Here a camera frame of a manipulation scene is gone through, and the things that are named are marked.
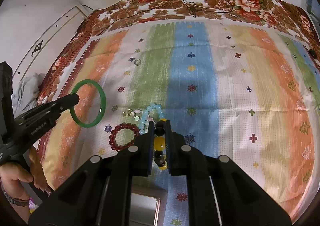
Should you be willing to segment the person's left hand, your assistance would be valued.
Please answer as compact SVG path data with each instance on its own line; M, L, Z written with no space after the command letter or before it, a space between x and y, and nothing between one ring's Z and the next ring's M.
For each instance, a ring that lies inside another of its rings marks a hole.
M19 164L7 163L1 166L1 183L6 193L14 199L27 201L30 196L21 182L32 181L33 176Z

